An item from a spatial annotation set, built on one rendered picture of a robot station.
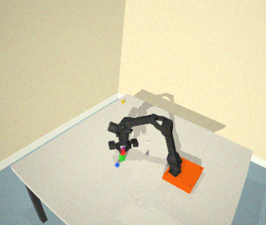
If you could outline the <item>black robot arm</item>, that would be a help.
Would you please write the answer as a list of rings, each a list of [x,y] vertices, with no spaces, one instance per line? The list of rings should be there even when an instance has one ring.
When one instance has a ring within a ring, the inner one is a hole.
[[[162,125],[159,125],[157,121],[162,121]],[[170,166],[168,173],[176,177],[180,174],[183,159],[180,158],[174,144],[172,120],[165,116],[158,116],[154,113],[148,116],[135,118],[124,117],[119,124],[110,122],[107,131],[116,134],[116,138],[118,138],[118,140],[119,137],[126,139],[133,131],[131,129],[132,127],[145,124],[152,124],[157,130],[161,131],[162,135],[165,137],[168,150],[167,164],[169,163]]]

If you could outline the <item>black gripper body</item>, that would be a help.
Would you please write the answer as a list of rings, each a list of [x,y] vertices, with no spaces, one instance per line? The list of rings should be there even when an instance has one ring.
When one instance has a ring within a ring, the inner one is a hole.
[[[128,138],[123,139],[123,138],[119,137],[119,142],[116,142],[116,143],[115,143],[115,141],[108,141],[109,149],[113,150],[115,148],[120,148],[120,146],[123,146],[123,145],[131,146],[131,144],[133,144],[133,147],[138,147],[137,139],[131,139],[129,141]]]

